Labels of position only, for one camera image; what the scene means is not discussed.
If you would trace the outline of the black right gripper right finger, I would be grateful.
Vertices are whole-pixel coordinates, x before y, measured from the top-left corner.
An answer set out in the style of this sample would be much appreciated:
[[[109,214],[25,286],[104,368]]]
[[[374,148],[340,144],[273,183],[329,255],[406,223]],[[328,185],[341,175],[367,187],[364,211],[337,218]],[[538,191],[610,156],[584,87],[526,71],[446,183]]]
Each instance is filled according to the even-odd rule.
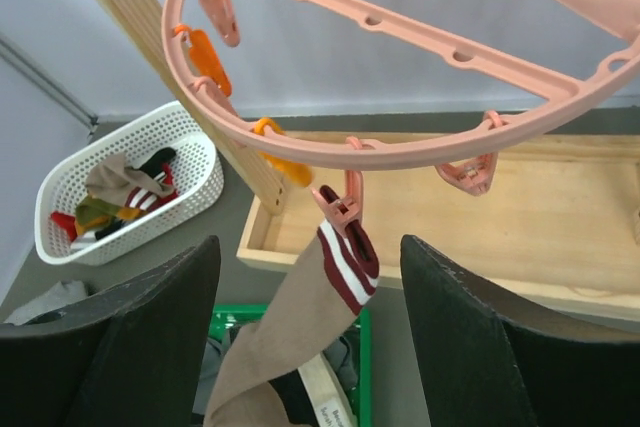
[[[530,301],[414,235],[400,267],[432,425],[638,425],[638,334]]]

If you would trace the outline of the red sock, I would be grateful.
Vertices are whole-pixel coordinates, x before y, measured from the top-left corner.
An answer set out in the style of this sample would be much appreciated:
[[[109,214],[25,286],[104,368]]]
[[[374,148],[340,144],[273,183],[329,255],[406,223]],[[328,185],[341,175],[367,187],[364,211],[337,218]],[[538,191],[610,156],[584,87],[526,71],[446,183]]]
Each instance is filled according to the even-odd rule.
[[[173,182],[171,166],[168,163],[162,164],[162,171],[159,177],[159,183],[162,186],[162,191],[167,196],[176,194],[176,188]]]
[[[63,212],[54,211],[50,214],[50,219],[61,228],[67,235],[70,242],[73,242],[78,237],[76,230],[75,217]]]

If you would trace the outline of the olive green socks pair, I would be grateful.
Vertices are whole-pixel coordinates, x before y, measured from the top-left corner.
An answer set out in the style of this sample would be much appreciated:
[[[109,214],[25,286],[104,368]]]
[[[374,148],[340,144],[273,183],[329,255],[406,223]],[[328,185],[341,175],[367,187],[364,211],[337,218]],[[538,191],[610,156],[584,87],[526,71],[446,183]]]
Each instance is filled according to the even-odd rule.
[[[133,221],[146,214],[139,208],[124,207],[85,196],[75,207],[75,230],[78,236],[108,226],[115,220]]]

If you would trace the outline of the pink round clip hanger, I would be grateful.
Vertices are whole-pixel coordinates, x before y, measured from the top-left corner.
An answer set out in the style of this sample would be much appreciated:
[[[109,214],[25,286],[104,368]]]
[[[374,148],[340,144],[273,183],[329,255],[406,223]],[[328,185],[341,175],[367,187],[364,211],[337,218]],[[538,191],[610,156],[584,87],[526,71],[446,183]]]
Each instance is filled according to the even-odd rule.
[[[363,0],[296,0],[326,8],[373,33],[386,34],[439,55],[447,64],[477,71],[539,96],[542,104],[517,115],[483,120],[477,127],[448,136],[405,143],[376,139],[356,150],[267,130],[238,117],[206,77],[189,68],[173,30],[184,0],[165,0],[161,39],[168,66],[188,99],[230,138],[262,152],[334,169],[392,170],[434,166],[496,152],[552,131],[598,106],[639,72],[639,0],[556,0],[627,46],[603,59],[585,80],[550,70],[470,39],[415,21]]]

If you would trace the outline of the beige sock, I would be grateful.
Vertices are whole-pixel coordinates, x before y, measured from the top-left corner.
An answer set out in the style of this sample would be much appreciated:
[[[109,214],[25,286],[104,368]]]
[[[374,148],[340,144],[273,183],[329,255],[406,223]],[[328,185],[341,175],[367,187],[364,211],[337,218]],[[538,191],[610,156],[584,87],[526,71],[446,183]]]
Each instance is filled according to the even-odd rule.
[[[329,219],[280,284],[263,316],[244,324],[219,368],[206,426],[317,426],[298,368],[357,319],[379,284],[379,260],[358,220],[338,231]]]
[[[151,212],[177,196],[167,196],[158,179],[127,163],[124,153],[106,157],[88,174],[85,186],[91,197]]]

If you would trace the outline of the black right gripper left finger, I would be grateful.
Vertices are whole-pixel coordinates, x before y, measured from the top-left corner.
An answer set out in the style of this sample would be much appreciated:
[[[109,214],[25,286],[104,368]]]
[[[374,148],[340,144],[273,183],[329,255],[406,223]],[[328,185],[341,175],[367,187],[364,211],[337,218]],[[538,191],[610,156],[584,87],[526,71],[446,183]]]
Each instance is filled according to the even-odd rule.
[[[210,236],[80,302],[2,325],[2,425],[190,425],[220,267]]]

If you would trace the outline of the black striped sock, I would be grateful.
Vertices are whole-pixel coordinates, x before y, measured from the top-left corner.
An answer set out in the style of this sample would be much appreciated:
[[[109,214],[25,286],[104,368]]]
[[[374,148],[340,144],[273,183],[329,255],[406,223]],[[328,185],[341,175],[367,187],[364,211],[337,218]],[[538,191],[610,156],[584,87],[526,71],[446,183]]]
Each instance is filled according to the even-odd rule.
[[[176,155],[175,149],[164,147],[156,151],[146,162],[140,165],[138,170],[152,179],[158,179],[164,173],[164,167],[168,166]]]
[[[95,232],[95,240],[100,241],[103,238],[106,238],[116,233],[121,228],[128,226],[129,224],[131,224],[131,221],[127,221],[123,219],[113,220],[109,225]]]

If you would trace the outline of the grey striped sock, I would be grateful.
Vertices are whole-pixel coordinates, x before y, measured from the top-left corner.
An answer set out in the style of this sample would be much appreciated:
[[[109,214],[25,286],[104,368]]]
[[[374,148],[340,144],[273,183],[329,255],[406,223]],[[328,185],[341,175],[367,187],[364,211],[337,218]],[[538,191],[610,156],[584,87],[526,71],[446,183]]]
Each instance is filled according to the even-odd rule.
[[[96,231],[88,231],[83,235],[79,235],[71,244],[70,251],[76,252],[88,248],[94,245],[98,239],[96,238]]]

